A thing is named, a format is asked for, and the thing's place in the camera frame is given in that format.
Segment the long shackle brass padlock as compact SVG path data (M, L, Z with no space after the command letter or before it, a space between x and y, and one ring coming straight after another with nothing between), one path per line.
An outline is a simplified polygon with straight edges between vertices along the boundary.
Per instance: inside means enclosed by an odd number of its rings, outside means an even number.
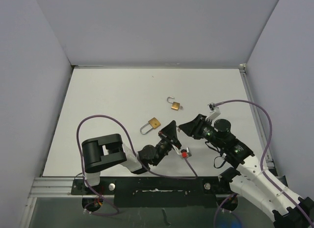
M153 117L152 119L150 119L145 125L143 125L141 128L140 128L140 133L143 134L143 135L146 135L148 134L150 131L158 128L161 126L161 123L160 121Z

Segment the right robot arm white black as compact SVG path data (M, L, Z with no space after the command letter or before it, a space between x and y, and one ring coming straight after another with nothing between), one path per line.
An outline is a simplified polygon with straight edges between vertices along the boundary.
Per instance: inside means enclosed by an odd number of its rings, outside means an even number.
M314 202L302 198L278 180L267 167L261 168L254 152L231 133L231 123L214 123L199 114L179 129L195 140L205 139L218 148L231 167L218 176L219 189L243 196L263 211L276 228L308 228L314 225Z

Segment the small brass padlock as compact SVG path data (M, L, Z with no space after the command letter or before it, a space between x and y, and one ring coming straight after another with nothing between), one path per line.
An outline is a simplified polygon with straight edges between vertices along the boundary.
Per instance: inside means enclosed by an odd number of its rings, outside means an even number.
M179 109L181 108L180 103L175 102L175 98L174 98L174 97L167 97L166 100L167 100L168 103L172 104L172 105L171 105L171 109L173 109L173 110L179 110Z

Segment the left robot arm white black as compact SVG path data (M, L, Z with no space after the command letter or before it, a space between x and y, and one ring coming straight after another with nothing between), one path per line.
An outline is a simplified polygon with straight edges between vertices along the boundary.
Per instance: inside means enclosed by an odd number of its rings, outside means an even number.
M159 131L160 141L155 146L146 145L136 153L123 143L118 133L83 141L81 146L85 180L82 188L88 194L95 194L100 188L101 171L118 164L136 175L147 172L150 165L157 166L172 149L180 149L182 146L176 126L176 121L173 120Z

